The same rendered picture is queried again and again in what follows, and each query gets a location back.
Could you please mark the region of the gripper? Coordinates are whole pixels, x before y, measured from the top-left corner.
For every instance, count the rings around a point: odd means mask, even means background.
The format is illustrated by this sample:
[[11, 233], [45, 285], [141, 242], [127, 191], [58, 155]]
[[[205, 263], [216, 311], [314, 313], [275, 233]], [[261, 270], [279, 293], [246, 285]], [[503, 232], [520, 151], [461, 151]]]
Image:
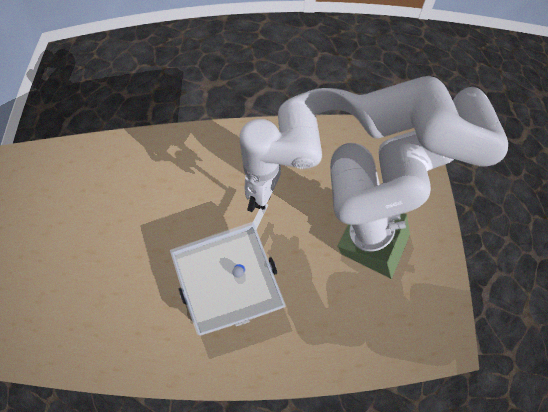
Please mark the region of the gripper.
[[[281, 175], [281, 165], [277, 174], [267, 181], [255, 181], [253, 185], [249, 184], [248, 176], [245, 176], [245, 196], [249, 200], [248, 211], [253, 212], [255, 208], [265, 209], [265, 205], [268, 202], [273, 190]], [[257, 207], [258, 206], [258, 207]]]

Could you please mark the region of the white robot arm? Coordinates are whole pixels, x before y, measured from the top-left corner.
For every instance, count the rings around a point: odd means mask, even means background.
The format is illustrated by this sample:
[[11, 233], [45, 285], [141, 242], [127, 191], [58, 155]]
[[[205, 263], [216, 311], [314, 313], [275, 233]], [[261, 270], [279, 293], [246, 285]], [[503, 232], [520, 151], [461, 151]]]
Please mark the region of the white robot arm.
[[319, 88], [280, 106], [279, 130], [265, 119], [243, 126], [239, 138], [247, 182], [253, 185], [273, 178], [279, 165], [299, 169], [318, 165], [322, 149], [316, 115], [330, 110], [352, 114], [373, 138], [415, 129], [380, 145], [382, 184], [364, 146], [346, 143], [332, 155], [334, 212], [341, 222], [351, 225], [351, 240], [364, 251], [383, 249], [395, 229], [406, 228], [405, 221], [392, 221], [427, 201], [431, 190], [428, 170], [454, 159], [491, 166], [508, 151], [503, 127], [479, 88], [465, 88], [453, 100], [445, 85], [432, 76], [364, 95]]

